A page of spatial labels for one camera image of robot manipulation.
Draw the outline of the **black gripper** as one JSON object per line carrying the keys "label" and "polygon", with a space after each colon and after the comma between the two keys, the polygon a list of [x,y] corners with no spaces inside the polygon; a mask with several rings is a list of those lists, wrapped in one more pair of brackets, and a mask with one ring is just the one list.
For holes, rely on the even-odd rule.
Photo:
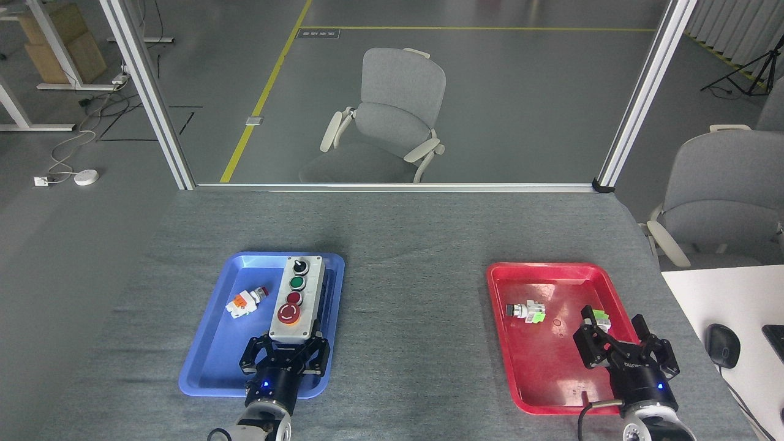
{"label": "black gripper", "polygon": [[303,376],[325,375],[331,349],[322,333],[314,333],[305,343],[294,346],[293,354],[288,356],[290,367],[283,349],[283,344],[271,339],[268,333],[247,342],[239,368],[244,375],[255,376],[246,382],[246,407],[253,402],[274,402],[293,413]]}
{"label": "black gripper", "polygon": [[[582,324],[572,338],[586,368],[602,365],[613,351],[622,353],[619,341],[599,326],[591,305],[581,309],[581,316]],[[625,416],[647,405],[663,405],[678,410],[679,405],[666,379],[680,374],[669,340],[660,339],[650,332],[641,314],[633,316],[631,323],[639,338],[638,358],[648,364],[613,355],[612,392],[616,399],[622,401],[620,415]]]}

